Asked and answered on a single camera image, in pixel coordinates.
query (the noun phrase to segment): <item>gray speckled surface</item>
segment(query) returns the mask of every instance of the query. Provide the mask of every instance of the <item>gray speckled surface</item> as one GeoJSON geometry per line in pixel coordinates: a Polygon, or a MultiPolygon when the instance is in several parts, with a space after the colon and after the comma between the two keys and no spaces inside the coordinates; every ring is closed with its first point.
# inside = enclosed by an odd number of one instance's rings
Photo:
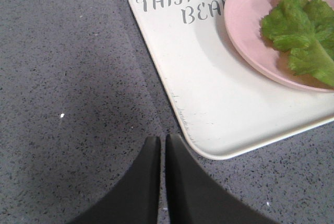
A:
{"type": "MultiPolygon", "coordinates": [[[[0,223],[66,223],[115,185],[146,136],[180,129],[127,0],[0,3],[0,223]]],[[[226,161],[193,155],[281,223],[333,223],[333,136],[330,123],[226,161]]],[[[162,183],[159,223],[164,194],[162,183]]]]}

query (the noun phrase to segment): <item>speckled quartz countertop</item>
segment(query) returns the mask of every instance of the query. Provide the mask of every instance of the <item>speckled quartz countertop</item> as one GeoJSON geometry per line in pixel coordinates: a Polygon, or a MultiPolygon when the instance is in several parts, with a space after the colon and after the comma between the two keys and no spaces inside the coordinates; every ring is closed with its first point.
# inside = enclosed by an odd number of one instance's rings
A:
{"type": "MultiPolygon", "coordinates": [[[[0,1],[0,223],[66,223],[146,136],[180,129],[127,0],[0,1]]],[[[330,123],[225,161],[193,155],[280,223],[333,223],[333,136],[330,123]]]]}

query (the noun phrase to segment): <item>green lettuce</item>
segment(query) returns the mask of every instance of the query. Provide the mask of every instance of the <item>green lettuce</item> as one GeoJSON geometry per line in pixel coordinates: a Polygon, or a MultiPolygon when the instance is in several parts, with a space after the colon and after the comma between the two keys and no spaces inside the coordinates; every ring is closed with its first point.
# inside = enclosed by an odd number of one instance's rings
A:
{"type": "Polygon", "coordinates": [[[295,75],[334,86],[334,10],[322,0],[280,0],[261,20],[262,35],[289,53],[295,75]]]}

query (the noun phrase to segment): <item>plastic tray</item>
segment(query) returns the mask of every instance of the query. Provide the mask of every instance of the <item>plastic tray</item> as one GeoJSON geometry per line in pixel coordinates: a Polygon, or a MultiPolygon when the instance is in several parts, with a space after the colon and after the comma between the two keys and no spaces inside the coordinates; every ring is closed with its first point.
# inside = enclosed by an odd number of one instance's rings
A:
{"type": "Polygon", "coordinates": [[[184,136],[202,156],[228,159],[334,120],[334,93],[286,87],[241,58],[224,0],[129,3],[184,136]]]}

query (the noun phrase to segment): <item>leafy greens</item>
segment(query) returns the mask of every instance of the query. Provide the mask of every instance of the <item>leafy greens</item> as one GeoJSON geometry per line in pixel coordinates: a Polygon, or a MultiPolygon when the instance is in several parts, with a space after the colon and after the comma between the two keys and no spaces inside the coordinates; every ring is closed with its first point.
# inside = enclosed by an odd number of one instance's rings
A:
{"type": "Polygon", "coordinates": [[[280,0],[261,20],[273,47],[289,52],[296,75],[311,74],[334,86],[334,10],[322,0],[280,0]]]}

